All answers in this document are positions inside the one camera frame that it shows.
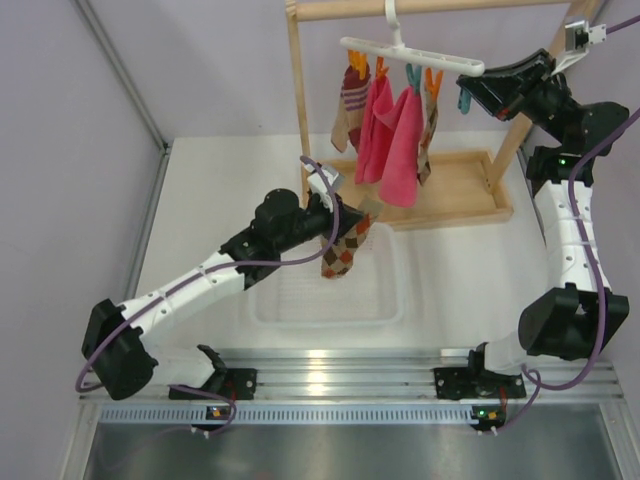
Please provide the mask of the argyle beige orange sock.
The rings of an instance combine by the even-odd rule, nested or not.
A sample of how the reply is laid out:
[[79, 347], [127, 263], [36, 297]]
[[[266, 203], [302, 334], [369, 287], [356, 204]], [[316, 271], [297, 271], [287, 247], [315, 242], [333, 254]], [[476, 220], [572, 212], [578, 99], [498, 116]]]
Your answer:
[[425, 93], [425, 117], [426, 120], [419, 142], [417, 158], [417, 179], [421, 185], [424, 185], [431, 175], [429, 149], [435, 136], [439, 118], [438, 101], [429, 92]]

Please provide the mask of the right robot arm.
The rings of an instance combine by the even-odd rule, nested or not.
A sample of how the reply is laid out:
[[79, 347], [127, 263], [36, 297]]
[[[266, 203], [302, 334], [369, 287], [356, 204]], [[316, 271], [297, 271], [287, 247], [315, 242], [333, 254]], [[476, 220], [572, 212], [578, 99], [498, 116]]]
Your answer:
[[609, 154], [636, 117], [613, 101], [576, 101], [544, 49], [480, 76], [461, 75], [457, 84], [491, 116], [507, 121], [521, 114], [559, 143], [536, 147], [526, 169], [545, 241], [548, 289], [523, 310], [514, 332], [470, 351], [467, 385], [490, 396], [509, 381], [531, 378], [527, 360], [545, 356], [585, 360], [564, 385], [572, 388], [630, 310], [627, 297], [612, 292], [599, 262], [591, 200], [595, 159]]

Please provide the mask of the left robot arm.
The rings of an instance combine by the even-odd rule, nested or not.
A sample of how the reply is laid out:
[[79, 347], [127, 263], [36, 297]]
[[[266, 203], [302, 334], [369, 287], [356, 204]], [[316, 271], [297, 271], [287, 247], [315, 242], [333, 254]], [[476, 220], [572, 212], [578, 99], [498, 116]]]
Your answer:
[[282, 265], [283, 253], [317, 237], [334, 243], [364, 213], [334, 197], [313, 193], [305, 207], [287, 189], [269, 192], [249, 226], [193, 270], [120, 305], [106, 299], [89, 318], [82, 354], [113, 400], [151, 385], [167, 385], [174, 398], [214, 397], [225, 388], [227, 368], [212, 347], [168, 353], [156, 341], [213, 303], [243, 292]]

